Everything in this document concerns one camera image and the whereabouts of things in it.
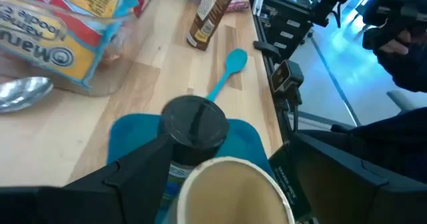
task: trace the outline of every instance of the blue plastic spoon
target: blue plastic spoon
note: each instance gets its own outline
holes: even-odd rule
[[[221,91],[221,88],[226,84],[228,77],[234,73],[240,72],[245,68],[248,61],[248,54],[242,49],[234,49],[227,56],[226,72],[222,75],[220,82],[213,88],[211,93],[206,97],[210,101],[215,101],[216,96]]]

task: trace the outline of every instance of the cup rim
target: cup rim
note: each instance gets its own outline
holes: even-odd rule
[[[183,193],[188,193],[193,182],[196,180],[196,178],[199,176],[199,174],[207,169],[208,167],[211,167],[212,165],[215,165],[217,163],[223,163],[223,162],[232,162],[232,163],[239,163],[243,164],[249,168],[255,169],[258,173],[260,173],[266,181],[276,190],[276,193],[278,194],[279,198],[282,201],[284,210],[286,211],[286,215],[288,216],[288,223],[289,224],[295,224],[294,215],[292,214],[292,210],[289,204],[288,199],[286,198],[283,191],[280,189],[279,185],[274,181],[272,177],[270,177],[263,169],[259,168],[257,165],[254,165],[250,161],[238,159],[235,157],[217,157],[213,159],[209,159],[207,161],[204,161],[200,165],[198,165],[187,177],[185,180],[181,191],[179,192],[178,196],[178,202],[177,202],[177,224],[186,224],[186,212],[187,212],[187,205],[185,202],[187,201],[187,197],[183,195]]]

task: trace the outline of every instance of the paper cup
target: paper cup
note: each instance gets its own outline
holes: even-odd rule
[[[294,224],[278,184],[249,161],[210,159],[189,175],[163,223]]]

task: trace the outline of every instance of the wooden countertop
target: wooden countertop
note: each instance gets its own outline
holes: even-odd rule
[[[227,13],[207,51],[185,34],[197,0],[161,0],[153,33],[123,87],[109,97],[55,89],[33,108],[0,116],[0,185],[65,185],[105,165],[112,123],[128,113],[159,113],[179,95],[206,96],[224,72],[227,54],[248,52],[246,68],[229,79],[216,103],[227,118],[242,119],[260,134],[267,156],[282,145],[250,10]]]

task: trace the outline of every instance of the cup lid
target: cup lid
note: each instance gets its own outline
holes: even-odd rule
[[[229,123],[212,101],[186,95],[171,100],[162,111],[164,131],[176,141],[195,149],[211,149],[226,138]]]

